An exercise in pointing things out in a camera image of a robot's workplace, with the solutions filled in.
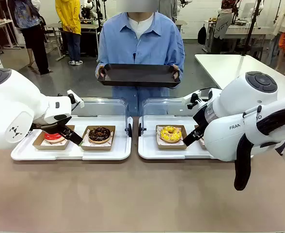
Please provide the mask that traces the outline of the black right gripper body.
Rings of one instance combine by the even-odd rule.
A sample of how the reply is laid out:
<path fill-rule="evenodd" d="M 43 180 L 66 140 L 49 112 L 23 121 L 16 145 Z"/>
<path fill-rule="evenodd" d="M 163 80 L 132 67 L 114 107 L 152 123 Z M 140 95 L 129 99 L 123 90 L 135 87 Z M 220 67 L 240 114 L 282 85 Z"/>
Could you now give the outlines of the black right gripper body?
<path fill-rule="evenodd" d="M 206 106 L 203 106 L 198 110 L 198 112 L 193 116 L 194 121 L 197 123 L 200 130 L 205 130 L 208 126 L 208 122 L 205 117 Z"/>

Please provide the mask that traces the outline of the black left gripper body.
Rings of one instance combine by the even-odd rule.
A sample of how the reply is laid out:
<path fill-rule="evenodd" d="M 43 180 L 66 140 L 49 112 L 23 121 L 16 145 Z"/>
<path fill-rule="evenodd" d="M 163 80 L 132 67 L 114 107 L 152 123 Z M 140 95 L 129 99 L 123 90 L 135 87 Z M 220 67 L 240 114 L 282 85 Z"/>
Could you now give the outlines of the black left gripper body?
<path fill-rule="evenodd" d="M 30 127 L 30 131 L 33 130 L 42 130 L 46 133 L 64 133 L 69 130 L 66 126 L 67 122 L 71 119 L 71 117 L 67 117 L 65 119 L 59 120 L 55 123 L 48 124 L 48 125 L 39 125 L 33 123 Z"/>

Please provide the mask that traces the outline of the person's right hand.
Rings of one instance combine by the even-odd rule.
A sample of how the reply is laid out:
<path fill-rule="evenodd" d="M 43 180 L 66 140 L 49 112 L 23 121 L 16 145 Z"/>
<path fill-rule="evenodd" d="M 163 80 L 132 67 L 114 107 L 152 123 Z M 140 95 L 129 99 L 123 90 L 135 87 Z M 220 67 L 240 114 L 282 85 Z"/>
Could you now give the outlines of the person's right hand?
<path fill-rule="evenodd" d="M 105 79 L 106 77 L 106 70 L 105 70 L 105 66 L 104 65 L 99 65 L 97 67 L 97 70 L 95 72 L 95 76 L 98 80 L 100 79 Z"/>

